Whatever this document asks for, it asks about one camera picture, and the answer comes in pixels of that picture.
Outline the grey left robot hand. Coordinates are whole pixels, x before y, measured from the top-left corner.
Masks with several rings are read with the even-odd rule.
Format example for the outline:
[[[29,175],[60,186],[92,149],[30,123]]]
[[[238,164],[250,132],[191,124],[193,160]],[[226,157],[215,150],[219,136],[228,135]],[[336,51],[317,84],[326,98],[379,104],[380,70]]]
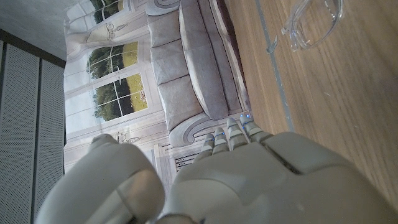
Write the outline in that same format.
[[[397,211],[341,155],[241,116],[207,135],[168,192],[138,147],[95,137],[36,222],[396,223]]]

